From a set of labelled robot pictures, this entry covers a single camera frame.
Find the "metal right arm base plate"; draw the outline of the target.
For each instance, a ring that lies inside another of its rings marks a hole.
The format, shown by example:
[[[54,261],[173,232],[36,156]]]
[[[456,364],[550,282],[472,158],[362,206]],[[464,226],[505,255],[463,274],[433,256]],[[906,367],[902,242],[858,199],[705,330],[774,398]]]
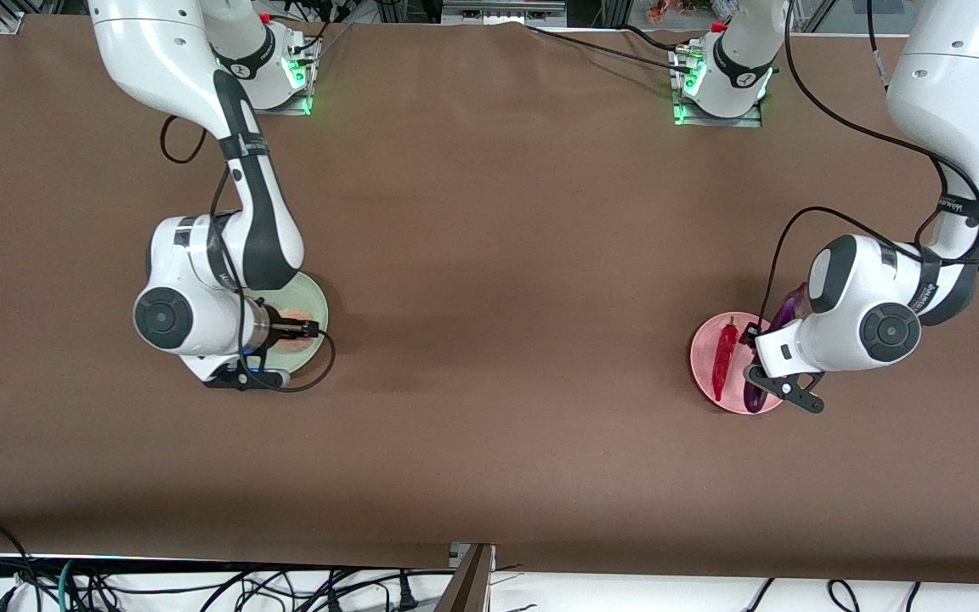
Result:
[[[287,98],[271,111],[276,115],[311,115],[322,41],[279,22],[269,24],[277,42],[275,64]]]

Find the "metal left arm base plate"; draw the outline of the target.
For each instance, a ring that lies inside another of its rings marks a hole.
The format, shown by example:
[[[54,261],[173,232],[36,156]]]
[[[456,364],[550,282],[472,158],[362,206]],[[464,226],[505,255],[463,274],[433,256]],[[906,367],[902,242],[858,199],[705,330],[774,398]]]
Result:
[[[695,127],[760,128],[761,100],[773,67],[729,75],[710,65],[699,47],[676,46],[668,52],[675,124]]]

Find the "colourful toy pile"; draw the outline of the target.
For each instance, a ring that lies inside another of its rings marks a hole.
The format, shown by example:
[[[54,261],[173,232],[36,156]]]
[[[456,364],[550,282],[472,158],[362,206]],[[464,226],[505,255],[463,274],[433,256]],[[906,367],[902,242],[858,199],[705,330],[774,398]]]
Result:
[[[645,19],[650,24],[661,24],[680,17],[696,19],[730,19],[738,11],[737,0],[645,0]]]

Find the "grey device box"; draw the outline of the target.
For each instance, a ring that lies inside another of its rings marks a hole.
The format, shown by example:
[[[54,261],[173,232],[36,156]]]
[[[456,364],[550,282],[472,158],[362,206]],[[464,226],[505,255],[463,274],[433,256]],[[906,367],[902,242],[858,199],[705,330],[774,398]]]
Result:
[[[440,0],[443,25],[498,25],[518,22],[567,27],[566,0]]]

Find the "long purple eggplant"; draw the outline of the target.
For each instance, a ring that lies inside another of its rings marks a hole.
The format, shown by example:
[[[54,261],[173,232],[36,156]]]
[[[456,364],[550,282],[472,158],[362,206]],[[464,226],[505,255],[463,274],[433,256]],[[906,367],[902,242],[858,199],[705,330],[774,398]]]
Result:
[[[778,307],[778,311],[773,315],[772,320],[770,320],[769,327],[766,332],[776,331],[778,329],[784,328],[792,320],[803,316],[806,313],[808,298],[807,298],[807,283],[801,283],[796,290],[786,294],[784,301],[781,306]],[[751,351],[751,366],[758,366],[761,364],[759,356],[757,353],[756,346],[746,346]],[[743,400],[744,407],[749,414],[757,414],[764,407],[767,400],[768,393],[764,388],[758,388],[750,383],[749,376],[744,373],[744,384],[743,384]]]

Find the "brown wooden post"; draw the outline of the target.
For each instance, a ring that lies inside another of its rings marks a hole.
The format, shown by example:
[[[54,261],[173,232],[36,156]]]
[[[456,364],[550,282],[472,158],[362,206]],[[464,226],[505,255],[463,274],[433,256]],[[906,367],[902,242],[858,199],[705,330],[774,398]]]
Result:
[[[470,565],[455,569],[433,612],[489,612],[493,573]]]

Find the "pink round plate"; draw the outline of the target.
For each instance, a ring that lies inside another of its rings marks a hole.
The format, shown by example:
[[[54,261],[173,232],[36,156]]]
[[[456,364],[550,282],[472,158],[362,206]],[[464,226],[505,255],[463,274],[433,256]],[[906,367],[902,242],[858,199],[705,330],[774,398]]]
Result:
[[[754,358],[750,346],[737,344],[737,348],[730,359],[729,371],[726,381],[724,381],[722,394],[717,395],[714,386],[712,386],[712,372],[717,360],[719,338],[722,336],[723,328],[726,328],[731,321],[737,324],[738,332],[742,333],[747,325],[755,324],[758,318],[754,314],[746,313],[746,311],[724,311],[724,313],[710,317],[696,330],[692,338],[690,368],[697,388],[702,391],[711,404],[722,408],[727,413],[748,416],[750,412],[747,411],[744,402],[744,387],[748,382],[745,379],[744,371],[751,365]]]

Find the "brown table cover sheet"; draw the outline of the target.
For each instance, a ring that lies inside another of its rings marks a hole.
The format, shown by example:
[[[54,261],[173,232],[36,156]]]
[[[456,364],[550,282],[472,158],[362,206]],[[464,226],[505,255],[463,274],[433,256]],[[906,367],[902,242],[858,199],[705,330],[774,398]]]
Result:
[[[311,115],[262,120],[339,352],[296,394],[205,388],[133,329],[153,229],[223,169],[167,162],[163,120],[87,17],[0,37],[0,525],[31,553],[979,582],[979,283],[821,414],[694,384],[793,213],[904,241],[939,193],[788,75],[761,128],[678,127],[652,66],[355,26]]]

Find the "red chili pepper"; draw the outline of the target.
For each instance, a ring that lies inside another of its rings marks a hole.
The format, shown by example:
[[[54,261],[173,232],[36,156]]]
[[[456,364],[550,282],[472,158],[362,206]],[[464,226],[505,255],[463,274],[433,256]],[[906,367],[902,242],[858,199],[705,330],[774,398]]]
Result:
[[[734,353],[737,351],[738,338],[737,319],[734,316],[730,316],[720,330],[714,360],[712,360],[710,383],[716,402],[722,402],[724,388],[727,386],[730,365],[732,364]]]

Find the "pale green round plate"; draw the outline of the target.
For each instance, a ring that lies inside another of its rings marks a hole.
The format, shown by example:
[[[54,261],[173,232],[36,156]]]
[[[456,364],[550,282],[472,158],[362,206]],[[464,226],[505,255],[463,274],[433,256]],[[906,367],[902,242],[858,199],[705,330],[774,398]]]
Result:
[[[253,298],[263,299],[265,305],[275,309],[280,317],[316,320],[323,330],[329,325],[329,304],[324,293],[319,284],[305,274],[296,275],[283,289],[250,294]],[[302,353],[287,353],[272,346],[268,349],[267,368],[295,373],[312,360],[323,344],[323,337],[316,338],[314,348]]]

